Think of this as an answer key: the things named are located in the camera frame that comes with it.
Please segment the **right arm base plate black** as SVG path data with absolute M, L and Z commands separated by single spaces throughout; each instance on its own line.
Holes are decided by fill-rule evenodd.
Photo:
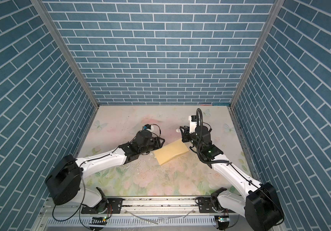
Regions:
M 216 202 L 212 202 L 211 197 L 198 196 L 194 201 L 200 213 L 234 213 L 233 210 L 222 208 Z

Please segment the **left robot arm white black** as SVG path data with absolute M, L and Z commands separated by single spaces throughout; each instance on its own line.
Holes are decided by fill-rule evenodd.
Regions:
M 120 144 L 112 151 L 91 157 L 64 156 L 45 179 L 54 204 L 60 206 L 72 201 L 90 208 L 97 206 L 104 199 L 103 191 L 87 189 L 83 180 L 97 172 L 128 164 L 142 154 L 162 148 L 165 139 L 153 135 L 149 130 L 142 130 L 137 132 L 133 140 Z

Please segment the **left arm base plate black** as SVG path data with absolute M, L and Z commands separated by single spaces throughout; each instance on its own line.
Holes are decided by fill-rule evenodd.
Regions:
M 122 210 L 122 198 L 108 198 L 102 199 L 98 205 L 93 208 L 83 205 L 81 209 L 82 214 L 120 214 Z

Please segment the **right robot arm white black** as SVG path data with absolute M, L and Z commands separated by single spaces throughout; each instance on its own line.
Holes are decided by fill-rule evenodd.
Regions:
M 280 225 L 284 212 L 276 189 L 270 184 L 262 184 L 236 167 L 211 141 L 210 130 L 205 126 L 180 127 L 182 142 L 190 142 L 190 147 L 199 160 L 219 173 L 238 191 L 233 194 L 220 188 L 212 194 L 212 203 L 217 210 L 230 209 L 243 216 L 254 231 L 267 231 Z

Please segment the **yellow envelope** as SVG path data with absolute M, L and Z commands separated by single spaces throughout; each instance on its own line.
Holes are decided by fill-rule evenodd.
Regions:
M 154 150 L 153 153 L 159 165 L 163 165 L 175 157 L 187 153 L 188 151 L 189 148 L 185 143 L 182 142 L 182 139 L 179 139 L 166 146 L 163 146 L 160 149 Z

